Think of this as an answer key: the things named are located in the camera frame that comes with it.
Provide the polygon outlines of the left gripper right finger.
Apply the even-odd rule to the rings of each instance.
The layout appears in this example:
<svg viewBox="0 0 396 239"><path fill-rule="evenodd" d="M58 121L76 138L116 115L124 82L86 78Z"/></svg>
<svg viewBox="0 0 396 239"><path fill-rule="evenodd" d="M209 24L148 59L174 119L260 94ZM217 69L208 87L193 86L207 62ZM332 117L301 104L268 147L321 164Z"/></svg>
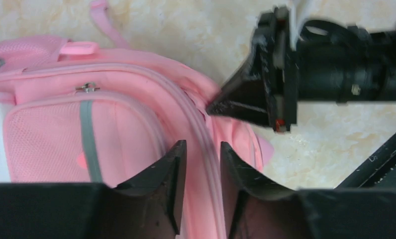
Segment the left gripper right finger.
<svg viewBox="0 0 396 239"><path fill-rule="evenodd" d="M396 188L292 190L220 146L229 239L396 239Z"/></svg>

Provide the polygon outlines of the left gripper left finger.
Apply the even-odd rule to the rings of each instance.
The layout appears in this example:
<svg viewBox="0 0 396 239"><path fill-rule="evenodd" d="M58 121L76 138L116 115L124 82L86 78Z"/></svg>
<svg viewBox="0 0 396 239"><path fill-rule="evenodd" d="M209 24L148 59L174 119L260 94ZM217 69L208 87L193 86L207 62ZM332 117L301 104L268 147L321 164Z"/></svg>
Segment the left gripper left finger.
<svg viewBox="0 0 396 239"><path fill-rule="evenodd" d="M110 188L1 183L0 239L173 239L180 233L187 142Z"/></svg>

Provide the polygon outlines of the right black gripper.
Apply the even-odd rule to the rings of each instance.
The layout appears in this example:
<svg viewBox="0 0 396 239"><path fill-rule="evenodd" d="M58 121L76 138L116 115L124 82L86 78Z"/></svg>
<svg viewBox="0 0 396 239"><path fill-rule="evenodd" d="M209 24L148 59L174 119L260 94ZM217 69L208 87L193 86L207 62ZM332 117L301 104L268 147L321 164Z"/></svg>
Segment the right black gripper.
<svg viewBox="0 0 396 239"><path fill-rule="evenodd" d="M286 7L258 20L268 35L258 47L264 85L259 125L289 131L298 102L396 102L396 28L368 32L311 18L291 48L291 22Z"/></svg>

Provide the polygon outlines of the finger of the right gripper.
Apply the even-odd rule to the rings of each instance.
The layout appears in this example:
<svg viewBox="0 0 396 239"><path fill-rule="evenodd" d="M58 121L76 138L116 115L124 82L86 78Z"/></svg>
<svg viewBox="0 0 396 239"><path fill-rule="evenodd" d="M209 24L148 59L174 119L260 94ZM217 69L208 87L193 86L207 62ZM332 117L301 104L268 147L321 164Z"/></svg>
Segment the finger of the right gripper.
<svg viewBox="0 0 396 239"><path fill-rule="evenodd" d="M244 63L207 104L211 116L224 116L269 127L260 50L251 52Z"/></svg>

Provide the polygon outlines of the pink student backpack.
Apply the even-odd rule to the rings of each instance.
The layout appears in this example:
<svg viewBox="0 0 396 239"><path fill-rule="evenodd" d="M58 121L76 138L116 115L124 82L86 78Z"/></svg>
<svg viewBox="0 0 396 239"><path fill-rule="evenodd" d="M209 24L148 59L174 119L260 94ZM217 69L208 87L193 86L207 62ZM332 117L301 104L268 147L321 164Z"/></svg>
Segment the pink student backpack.
<svg viewBox="0 0 396 239"><path fill-rule="evenodd" d="M0 41L0 183L103 182L139 173L187 142L182 239L224 239L220 144L262 170L273 149L250 125L211 117L210 78L163 56L132 50L91 3L101 49L54 35Z"/></svg>

